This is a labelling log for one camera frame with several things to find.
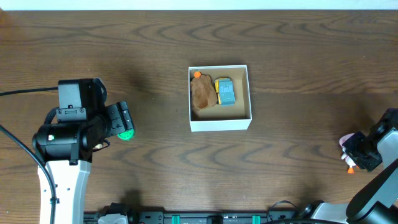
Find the brown plush bear toy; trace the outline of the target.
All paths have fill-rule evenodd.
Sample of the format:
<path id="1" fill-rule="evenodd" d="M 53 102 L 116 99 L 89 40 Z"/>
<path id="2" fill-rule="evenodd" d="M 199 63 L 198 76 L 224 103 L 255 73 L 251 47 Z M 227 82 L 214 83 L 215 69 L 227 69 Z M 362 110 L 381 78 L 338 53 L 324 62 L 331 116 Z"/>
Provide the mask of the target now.
<path id="1" fill-rule="evenodd" d="M 211 108 L 217 103 L 217 94 L 209 75 L 195 71 L 190 81 L 191 105 L 194 111 Z"/>

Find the yellow grey toy truck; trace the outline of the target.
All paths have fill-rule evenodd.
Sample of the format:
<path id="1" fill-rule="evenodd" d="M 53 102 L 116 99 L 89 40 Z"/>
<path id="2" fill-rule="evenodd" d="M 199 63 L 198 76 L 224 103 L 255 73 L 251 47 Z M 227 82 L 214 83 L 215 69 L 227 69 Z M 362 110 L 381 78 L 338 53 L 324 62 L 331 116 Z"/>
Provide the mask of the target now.
<path id="1" fill-rule="evenodd" d="M 215 80 L 215 91 L 217 94 L 217 103 L 219 105 L 234 105 L 236 98 L 234 94 L 233 82 L 230 78 L 217 78 Z"/>

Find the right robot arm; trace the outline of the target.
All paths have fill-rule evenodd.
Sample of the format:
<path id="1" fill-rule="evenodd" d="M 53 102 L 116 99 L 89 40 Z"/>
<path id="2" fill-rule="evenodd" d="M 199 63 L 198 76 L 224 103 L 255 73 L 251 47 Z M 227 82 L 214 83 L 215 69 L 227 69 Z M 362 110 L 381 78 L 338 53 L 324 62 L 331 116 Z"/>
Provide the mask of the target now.
<path id="1" fill-rule="evenodd" d="M 350 167 L 383 171 L 363 187 L 348 204 L 319 202 L 309 205 L 305 218 L 315 223 L 397 223 L 397 109 L 386 110 L 366 136 L 361 132 L 340 139 L 342 158 Z"/>

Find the green round toy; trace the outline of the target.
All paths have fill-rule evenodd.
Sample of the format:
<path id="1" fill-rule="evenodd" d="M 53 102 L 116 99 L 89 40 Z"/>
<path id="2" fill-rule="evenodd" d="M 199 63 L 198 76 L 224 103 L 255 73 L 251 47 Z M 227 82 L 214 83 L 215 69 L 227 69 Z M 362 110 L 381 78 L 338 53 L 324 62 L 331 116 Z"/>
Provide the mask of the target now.
<path id="1" fill-rule="evenodd" d="M 130 129 L 123 133 L 118 134 L 118 138 L 123 141 L 130 141 L 134 137 L 134 135 L 135 135 L 135 130 Z"/>

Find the white cardboard box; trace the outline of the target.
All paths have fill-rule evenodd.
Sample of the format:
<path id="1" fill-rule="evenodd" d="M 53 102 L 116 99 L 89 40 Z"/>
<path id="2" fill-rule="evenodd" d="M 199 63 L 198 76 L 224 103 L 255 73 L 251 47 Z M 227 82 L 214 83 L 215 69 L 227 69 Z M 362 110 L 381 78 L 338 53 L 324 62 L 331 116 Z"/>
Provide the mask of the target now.
<path id="1" fill-rule="evenodd" d="M 196 112 L 192 107 L 192 88 L 188 87 L 188 114 L 191 131 L 234 131 L 247 129 L 252 121 L 248 67 L 246 65 L 189 67 L 189 81 L 194 78 L 195 72 L 209 75 L 212 79 L 230 78 L 233 82 L 236 101 L 231 106 L 215 105 Z"/>

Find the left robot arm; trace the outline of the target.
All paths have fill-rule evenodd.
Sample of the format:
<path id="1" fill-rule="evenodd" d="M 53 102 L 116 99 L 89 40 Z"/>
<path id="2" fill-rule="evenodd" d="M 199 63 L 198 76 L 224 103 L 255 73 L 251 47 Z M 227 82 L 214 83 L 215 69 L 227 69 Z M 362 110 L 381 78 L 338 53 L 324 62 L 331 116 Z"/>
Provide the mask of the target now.
<path id="1" fill-rule="evenodd" d="M 83 223 L 93 153 L 124 141 L 135 130 L 128 105 L 106 105 L 99 78 L 60 80 L 59 106 L 51 109 L 32 138 L 40 181 L 40 223 Z"/>

